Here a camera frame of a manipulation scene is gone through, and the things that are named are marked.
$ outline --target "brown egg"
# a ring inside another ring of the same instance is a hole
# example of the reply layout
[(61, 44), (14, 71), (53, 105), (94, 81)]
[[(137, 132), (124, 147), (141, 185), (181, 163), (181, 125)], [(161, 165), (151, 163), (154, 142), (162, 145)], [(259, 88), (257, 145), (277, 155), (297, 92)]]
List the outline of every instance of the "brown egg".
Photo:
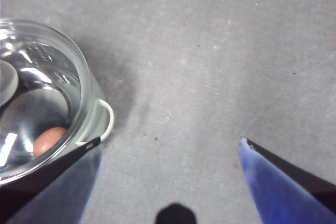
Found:
[(43, 132), (34, 143), (34, 157), (39, 157), (46, 153), (58, 140), (62, 138), (67, 130), (65, 128), (56, 127)]

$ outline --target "gray surface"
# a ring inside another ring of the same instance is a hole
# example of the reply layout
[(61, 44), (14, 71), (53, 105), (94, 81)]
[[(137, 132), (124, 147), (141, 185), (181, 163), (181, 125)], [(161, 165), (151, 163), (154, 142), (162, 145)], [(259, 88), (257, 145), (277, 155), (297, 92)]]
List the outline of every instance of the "gray surface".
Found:
[(153, 223), (172, 202), (198, 223), (259, 223), (242, 135), (336, 183), (335, 13), (336, 0), (2, 0), (3, 17), (74, 39), (114, 106), (83, 223)]

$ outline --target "black object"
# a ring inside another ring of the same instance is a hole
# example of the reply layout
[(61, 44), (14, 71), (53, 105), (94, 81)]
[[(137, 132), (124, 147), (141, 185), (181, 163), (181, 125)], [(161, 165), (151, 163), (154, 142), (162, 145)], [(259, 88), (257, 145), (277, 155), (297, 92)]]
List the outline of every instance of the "black object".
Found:
[(162, 209), (157, 217), (155, 224), (196, 224), (194, 213), (181, 204), (171, 204)]
[(249, 139), (247, 143), (336, 214), (336, 186), (334, 184), (292, 165)]
[(35, 172), (1, 186), (0, 223), (6, 222), (80, 157), (98, 146), (100, 142), (100, 138), (97, 137)]

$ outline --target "countertop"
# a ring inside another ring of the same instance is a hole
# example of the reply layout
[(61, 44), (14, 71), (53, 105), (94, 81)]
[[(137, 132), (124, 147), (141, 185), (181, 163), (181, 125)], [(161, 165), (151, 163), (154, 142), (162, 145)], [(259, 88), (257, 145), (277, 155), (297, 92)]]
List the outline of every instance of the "countertop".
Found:
[(1, 0), (72, 38), (116, 113), (82, 223), (260, 223), (248, 137), (336, 183), (336, 0)]

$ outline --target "pot handle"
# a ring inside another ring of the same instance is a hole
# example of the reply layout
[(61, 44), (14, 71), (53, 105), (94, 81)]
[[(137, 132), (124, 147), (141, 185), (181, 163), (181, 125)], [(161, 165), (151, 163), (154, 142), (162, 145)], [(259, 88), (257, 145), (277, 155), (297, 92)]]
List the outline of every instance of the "pot handle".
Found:
[(104, 133), (100, 136), (100, 141), (104, 141), (110, 135), (110, 133), (111, 133), (111, 131), (113, 129), (113, 125), (114, 125), (114, 113), (113, 113), (112, 107), (106, 101), (104, 101), (103, 99), (100, 99), (100, 98), (98, 98), (97, 100), (98, 100), (99, 104), (102, 107), (104, 107), (108, 111), (108, 113), (110, 115), (110, 122), (107, 125), (107, 128), (104, 131)]

